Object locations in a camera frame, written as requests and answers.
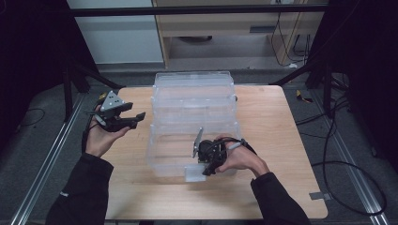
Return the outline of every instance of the wooden panel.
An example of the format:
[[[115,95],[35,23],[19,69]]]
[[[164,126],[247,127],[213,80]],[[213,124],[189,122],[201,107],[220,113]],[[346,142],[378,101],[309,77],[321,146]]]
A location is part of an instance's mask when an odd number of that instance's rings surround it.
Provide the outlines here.
[[[328,214],[309,193],[319,187],[283,90],[279,86],[236,86],[237,119],[242,136],[267,161],[309,218]],[[261,218],[250,187],[253,174],[210,176],[200,183],[183,177],[156,177],[145,161],[152,123],[151,87],[124,88],[119,96],[134,103],[122,117],[146,112],[138,128],[115,142],[103,157],[115,170],[110,182],[108,219],[251,219]]]

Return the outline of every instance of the black jacket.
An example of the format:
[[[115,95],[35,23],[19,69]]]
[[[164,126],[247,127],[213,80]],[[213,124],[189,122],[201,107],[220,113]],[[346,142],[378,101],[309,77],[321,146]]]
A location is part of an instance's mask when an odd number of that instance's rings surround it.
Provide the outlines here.
[[[102,225],[108,208],[108,187],[114,167],[83,153],[50,209],[48,225]],[[274,173],[252,180],[265,224],[310,224],[301,207],[287,194]]]

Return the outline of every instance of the stacked plastic containers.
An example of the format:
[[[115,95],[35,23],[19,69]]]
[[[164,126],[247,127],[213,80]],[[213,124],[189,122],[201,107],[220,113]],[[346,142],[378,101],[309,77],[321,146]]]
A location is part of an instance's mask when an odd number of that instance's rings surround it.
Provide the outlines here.
[[[192,158],[193,143],[219,134],[240,139],[234,81],[227,71],[158,73],[153,85],[153,123],[146,151],[157,176],[203,181],[205,166]]]

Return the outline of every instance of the person's left hand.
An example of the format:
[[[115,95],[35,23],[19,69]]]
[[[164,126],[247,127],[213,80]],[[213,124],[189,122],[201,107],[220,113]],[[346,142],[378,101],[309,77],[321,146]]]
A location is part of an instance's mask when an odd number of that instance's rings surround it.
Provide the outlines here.
[[[95,116],[91,120],[90,127],[85,152],[99,158],[111,148],[117,139],[123,137],[130,130],[130,127],[123,127],[118,132],[108,132],[100,126]]]

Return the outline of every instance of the transparent storage bin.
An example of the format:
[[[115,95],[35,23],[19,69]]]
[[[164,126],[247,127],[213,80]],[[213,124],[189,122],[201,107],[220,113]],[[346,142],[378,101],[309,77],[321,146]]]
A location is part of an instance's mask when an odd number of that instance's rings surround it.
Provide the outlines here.
[[[152,110],[146,160],[157,176],[206,180],[202,175],[206,165],[191,156],[199,128],[204,129],[202,140],[213,141],[222,133],[240,139],[234,82],[229,72],[158,73]]]

